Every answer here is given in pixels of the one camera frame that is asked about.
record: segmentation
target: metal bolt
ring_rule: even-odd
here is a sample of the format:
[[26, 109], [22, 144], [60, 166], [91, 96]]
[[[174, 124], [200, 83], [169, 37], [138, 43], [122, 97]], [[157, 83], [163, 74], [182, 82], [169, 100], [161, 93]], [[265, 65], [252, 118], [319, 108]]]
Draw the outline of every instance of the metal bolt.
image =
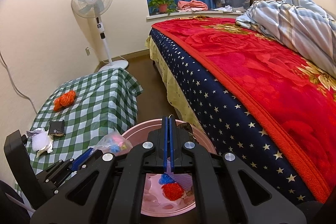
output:
[[144, 142], [142, 144], [142, 147], [145, 148], [145, 149], [150, 149], [153, 147], [153, 143], [152, 142]]
[[185, 146], [185, 148], [192, 149], [192, 148], [195, 147], [195, 143], [193, 143], [193, 142], [186, 142], [184, 144], [184, 146]]
[[110, 161], [110, 160], [113, 159], [113, 155], [111, 153], [106, 153], [106, 154], [103, 155], [102, 158], [103, 158], [104, 161]]
[[235, 160], [236, 156], [232, 153], [226, 153], [224, 158], [228, 161], [233, 161], [233, 160]]

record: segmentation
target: plaid tablecloth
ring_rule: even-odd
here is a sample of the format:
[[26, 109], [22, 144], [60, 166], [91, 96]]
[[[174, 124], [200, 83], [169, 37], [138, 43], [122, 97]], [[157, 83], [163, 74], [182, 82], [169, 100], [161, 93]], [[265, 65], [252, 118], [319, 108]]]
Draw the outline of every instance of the plaid tablecloth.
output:
[[[76, 92], [75, 103], [54, 112], [54, 100], [70, 90]], [[37, 174], [59, 160], [80, 156], [106, 134], [120, 134], [137, 121], [136, 96], [141, 94], [139, 83], [122, 69], [105, 70], [68, 81], [49, 97], [38, 112], [31, 130], [49, 128], [49, 121], [65, 121], [65, 136], [54, 136], [53, 151], [36, 157], [32, 143], [27, 143], [31, 166]]]

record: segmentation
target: clear plastic bag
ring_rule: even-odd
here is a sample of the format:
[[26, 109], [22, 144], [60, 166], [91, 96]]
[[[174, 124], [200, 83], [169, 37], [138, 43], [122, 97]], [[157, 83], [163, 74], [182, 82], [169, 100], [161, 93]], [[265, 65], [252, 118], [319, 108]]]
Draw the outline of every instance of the clear plastic bag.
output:
[[95, 145], [93, 151], [99, 149], [103, 153], [113, 153], [115, 156], [128, 153], [133, 148], [131, 142], [121, 136], [117, 131], [113, 131]]

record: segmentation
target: orange plastic bag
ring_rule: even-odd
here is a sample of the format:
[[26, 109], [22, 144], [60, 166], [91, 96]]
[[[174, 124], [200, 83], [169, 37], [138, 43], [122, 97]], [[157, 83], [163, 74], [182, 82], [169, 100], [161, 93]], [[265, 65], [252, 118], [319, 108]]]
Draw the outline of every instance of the orange plastic bag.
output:
[[76, 92], [70, 90], [67, 93], [62, 94], [59, 98], [54, 101], [54, 111], [60, 111], [62, 107], [70, 106], [74, 103], [76, 97]]

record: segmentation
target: red scouring ball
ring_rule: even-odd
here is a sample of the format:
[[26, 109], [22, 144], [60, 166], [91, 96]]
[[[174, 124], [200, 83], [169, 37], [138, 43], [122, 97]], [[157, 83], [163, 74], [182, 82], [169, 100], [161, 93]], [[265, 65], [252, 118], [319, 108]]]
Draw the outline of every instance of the red scouring ball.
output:
[[183, 196], [184, 190], [178, 183], [168, 183], [161, 187], [163, 194], [170, 201], [175, 201]]

